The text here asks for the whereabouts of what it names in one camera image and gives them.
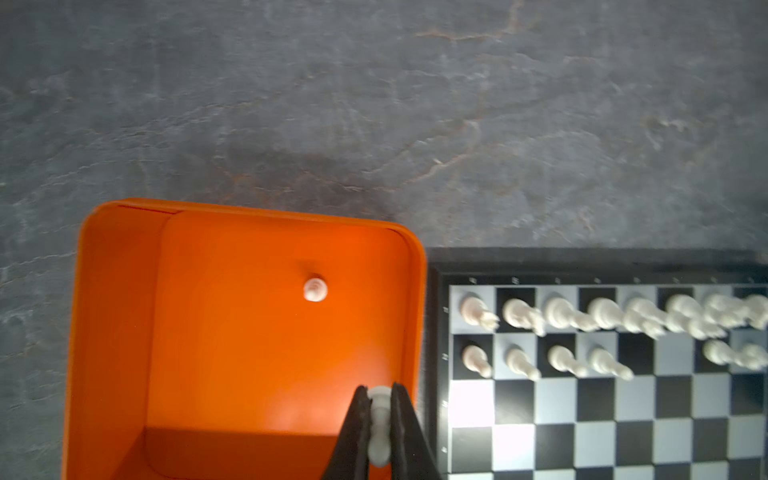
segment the chessboard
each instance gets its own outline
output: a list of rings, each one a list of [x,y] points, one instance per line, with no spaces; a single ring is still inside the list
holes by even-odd
[[[671,333],[581,332],[548,326],[546,335],[514,328],[502,316],[507,300],[543,308],[561,296],[587,311],[605,297],[622,308],[643,297],[663,309],[675,294],[703,300],[712,293],[744,298],[768,293],[766,270],[596,272],[499,268],[430,273],[427,423],[439,471],[453,480],[726,480],[764,478],[766,376],[716,365],[702,340]],[[461,302],[477,296],[502,319],[495,332],[469,325]],[[768,346],[768,334],[750,327],[722,339],[734,349]],[[462,362],[469,345],[488,355],[483,378]],[[590,370],[585,378],[553,368],[547,351],[570,349],[586,362],[606,349],[634,371],[630,381]],[[533,382],[505,364],[522,349],[541,371]]]

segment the orange container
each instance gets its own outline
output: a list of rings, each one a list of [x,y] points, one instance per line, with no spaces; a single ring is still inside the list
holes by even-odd
[[[101,205],[80,237],[62,477],[319,478],[356,386],[415,398],[425,269],[394,223]],[[314,276],[322,302],[303,298]]]

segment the orange box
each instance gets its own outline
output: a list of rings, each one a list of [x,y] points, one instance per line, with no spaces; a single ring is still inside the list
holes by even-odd
[[[394,223],[101,205],[80,237],[62,477],[319,478],[358,385],[415,398],[425,270]],[[303,297],[315,276],[321,302]]]

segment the gray stone tabletop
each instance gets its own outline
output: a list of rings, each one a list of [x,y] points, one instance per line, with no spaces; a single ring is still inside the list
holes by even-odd
[[[122,197],[427,247],[762,250],[764,0],[6,0],[0,478],[58,478],[76,237]]]

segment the black square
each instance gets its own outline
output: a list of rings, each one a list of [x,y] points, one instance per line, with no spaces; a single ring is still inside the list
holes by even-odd
[[[493,334],[488,335],[454,335],[453,336],[453,379],[476,380],[482,379],[479,373],[473,372],[464,366],[462,352],[470,345],[476,345],[483,349],[488,356],[488,363],[493,367]]]
[[[728,365],[717,365],[709,361],[703,352],[705,340],[696,340],[694,345],[694,372],[696,373],[725,373],[728,372]]]
[[[533,470],[493,472],[493,480],[533,480]]]
[[[574,424],[536,425],[536,470],[573,468]]]
[[[656,290],[657,291],[657,297],[656,297],[656,306],[660,309],[667,311],[667,300],[670,299],[673,295],[688,295],[693,296],[694,295],[694,289],[692,287],[682,287],[682,286],[670,286],[670,287],[662,287]]]
[[[496,425],[533,423],[534,385],[530,380],[496,381]]]
[[[656,418],[690,417],[690,376],[656,378]]]
[[[501,321],[498,323],[496,333],[530,333],[531,330],[519,329],[512,326],[504,319],[504,304],[513,298],[520,299],[530,306],[536,306],[535,288],[497,288],[496,289],[496,315]]]
[[[577,468],[576,480],[614,480],[614,468]]]
[[[728,419],[694,420],[694,462],[725,460],[728,447]]]
[[[596,298],[607,298],[616,301],[616,289],[606,286],[585,286],[578,290],[578,309],[586,312],[589,303]]]
[[[654,480],[690,480],[690,465],[687,463],[656,465]]]
[[[731,415],[763,413],[763,382],[765,375],[732,375],[730,379]]]
[[[490,472],[493,464],[491,427],[453,429],[451,454],[454,473]]]
[[[767,295],[768,288],[764,286],[736,286],[733,288],[733,296],[747,298],[750,295]]]
[[[560,372],[549,364],[547,354],[553,346],[564,346],[571,352],[576,351],[575,333],[549,333],[547,336],[538,338],[538,351],[536,353],[536,366],[541,370],[541,376],[544,378],[555,376],[573,376],[571,372]]]
[[[616,379],[579,379],[577,382],[576,420],[613,420]]]
[[[619,333],[618,361],[635,375],[654,374],[654,339],[644,333]]]
[[[728,462],[728,480],[760,480],[761,458],[744,458]]]
[[[653,422],[616,424],[616,465],[649,465],[653,454]]]

